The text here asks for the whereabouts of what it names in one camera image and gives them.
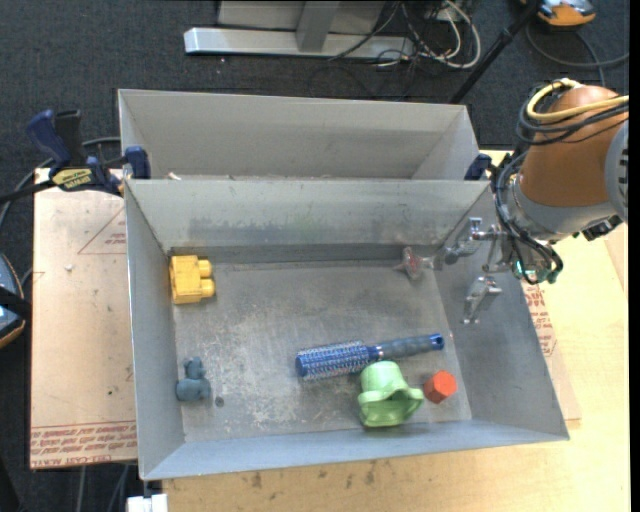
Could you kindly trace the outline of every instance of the dark gray carpet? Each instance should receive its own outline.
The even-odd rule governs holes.
[[[600,60],[628,52],[630,0],[594,4],[597,17],[579,34]],[[522,8],[516,0],[485,0],[474,2],[473,10],[486,51]],[[44,160],[25,134],[34,114],[46,108],[80,109],[84,139],[118,135],[119,88],[444,103],[469,76],[436,65],[426,65],[412,77],[406,71],[380,71],[349,60],[328,66],[311,58],[186,56],[184,31],[211,25],[214,19],[214,2],[0,2],[0,193],[12,190]],[[390,25],[389,31],[398,27]],[[592,55],[575,33],[548,34],[537,24],[531,32],[557,58],[591,62]],[[542,56],[525,32],[519,33],[463,99],[480,147],[513,147],[517,112],[530,88],[561,76],[585,83],[601,78],[595,70]],[[628,61],[605,69],[604,78],[609,88],[628,93]],[[23,198],[0,226],[0,251],[20,274],[31,267],[32,236],[33,202]],[[79,470],[28,469],[29,354],[28,330],[0,352],[0,456],[28,510],[74,510]],[[121,472],[119,465],[89,468],[83,510],[106,510]],[[132,470],[127,492],[139,491]]]

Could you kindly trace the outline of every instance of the wooden table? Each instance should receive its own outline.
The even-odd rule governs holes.
[[[570,441],[167,480],[171,512],[630,510],[627,298],[604,240],[557,250],[542,289],[582,411]]]

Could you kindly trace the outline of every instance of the green plastic toy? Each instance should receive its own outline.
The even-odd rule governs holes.
[[[410,388],[400,367],[379,361],[360,374],[360,421],[366,427],[393,427],[407,421],[424,402],[421,389]]]

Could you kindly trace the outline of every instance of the gray metal bin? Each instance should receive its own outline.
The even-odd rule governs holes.
[[[120,113],[153,175],[125,192],[143,479],[567,438],[518,281],[498,276],[463,324],[486,251],[416,281],[394,269],[492,218],[487,183],[462,180],[478,152],[464,107],[120,91]],[[172,303],[176,254],[209,258],[213,298]],[[444,350],[398,363],[412,387],[446,369],[458,392],[397,427],[362,427],[356,375],[296,376],[301,348],[433,332]],[[196,356],[212,396],[180,402]]]

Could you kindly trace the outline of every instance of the metal bar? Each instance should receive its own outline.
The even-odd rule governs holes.
[[[301,52],[322,51],[340,2],[305,2],[296,41]]]
[[[192,28],[184,33],[189,55],[248,54],[290,55],[294,57],[333,57],[357,45],[364,36],[328,34],[321,50],[302,52],[296,33],[227,28]],[[383,60],[398,58],[398,52],[411,54],[413,45],[403,37],[375,36],[349,54],[349,58]]]

